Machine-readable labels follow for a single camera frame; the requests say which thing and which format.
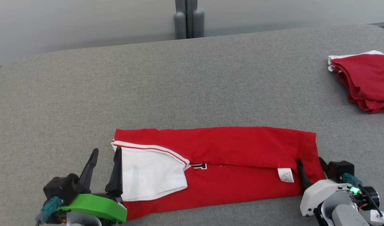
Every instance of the gray fabric surface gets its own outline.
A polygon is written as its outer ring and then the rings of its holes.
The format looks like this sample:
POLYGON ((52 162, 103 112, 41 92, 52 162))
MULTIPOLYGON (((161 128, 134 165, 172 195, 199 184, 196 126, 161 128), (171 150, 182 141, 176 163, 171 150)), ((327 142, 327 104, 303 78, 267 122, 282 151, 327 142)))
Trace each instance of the gray fabric surface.
MULTIPOLYGON (((66 50, 10 63, 0 69, 0 226, 34 225, 42 187, 79 174, 95 147, 91 189, 102 192, 116 128, 316 132, 319 155, 354 163, 384 211, 384 113, 349 103, 327 70, 328 55, 369 50, 384 52, 384 30, 355 25, 66 50)), ((127 225, 316 225, 300 215, 300 198, 151 214, 127 225)))

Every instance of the white fabric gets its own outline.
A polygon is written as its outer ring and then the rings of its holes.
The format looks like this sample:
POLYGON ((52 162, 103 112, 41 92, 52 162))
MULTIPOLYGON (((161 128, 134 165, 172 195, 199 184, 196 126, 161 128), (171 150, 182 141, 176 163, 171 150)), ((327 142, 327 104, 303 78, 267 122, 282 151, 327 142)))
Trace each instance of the white fabric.
POLYGON ((164 147, 113 141, 122 148, 123 201, 153 200, 187 188, 189 160, 164 147))
POLYGON ((342 56, 336 56, 336 55, 333 55, 333 56, 328 56, 328 70, 329 71, 334 71, 334 65, 331 65, 331 60, 333 59, 341 59, 341 58, 346 58, 346 57, 350 57, 350 56, 358 56, 358 55, 362 55, 362 54, 370 54, 370 55, 384 55, 382 52, 379 52, 379 51, 376 51, 376 50, 372 50, 372 51, 369 51, 369 52, 366 52, 366 53, 360 53, 360 54, 353 54, 353 55, 342 55, 342 56))

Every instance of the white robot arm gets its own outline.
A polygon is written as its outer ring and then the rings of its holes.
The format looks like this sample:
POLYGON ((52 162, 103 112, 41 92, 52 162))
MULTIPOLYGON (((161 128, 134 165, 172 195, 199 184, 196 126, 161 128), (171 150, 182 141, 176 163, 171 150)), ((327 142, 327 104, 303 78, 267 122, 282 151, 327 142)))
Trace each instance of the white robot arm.
MULTIPOLYGON (((323 159, 320 161, 329 179, 317 181, 304 190, 300 205, 303 216, 314 215, 320 226, 369 226, 358 210, 373 209, 380 213, 380 222, 384 223, 379 195, 353 176, 353 164, 342 161, 327 165, 323 159)), ((301 180, 305 180, 303 167, 300 170, 301 180)))

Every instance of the white label sticker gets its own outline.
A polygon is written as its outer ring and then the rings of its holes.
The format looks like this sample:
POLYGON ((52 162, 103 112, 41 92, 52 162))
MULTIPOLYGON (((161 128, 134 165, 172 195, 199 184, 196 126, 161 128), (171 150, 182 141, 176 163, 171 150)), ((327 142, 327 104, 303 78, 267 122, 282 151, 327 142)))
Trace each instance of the white label sticker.
POLYGON ((370 210, 370 221, 384 223, 383 219, 381 218, 379 212, 376 209, 370 210))
POLYGON ((281 181, 293 183, 294 177, 292 176, 291 168, 278 168, 278 176, 281 181))

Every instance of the folded red shirt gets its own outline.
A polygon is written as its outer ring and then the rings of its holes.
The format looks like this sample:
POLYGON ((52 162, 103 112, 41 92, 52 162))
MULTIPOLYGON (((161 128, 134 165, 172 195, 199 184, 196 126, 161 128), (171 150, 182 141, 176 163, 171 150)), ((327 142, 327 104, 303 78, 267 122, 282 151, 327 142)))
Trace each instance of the folded red shirt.
POLYGON ((348 100, 365 111, 384 111, 384 54, 369 51, 357 55, 328 56, 329 71, 348 90, 348 100))
POLYGON ((316 134, 272 127, 116 130, 127 220, 301 194, 296 159, 324 179, 316 134))

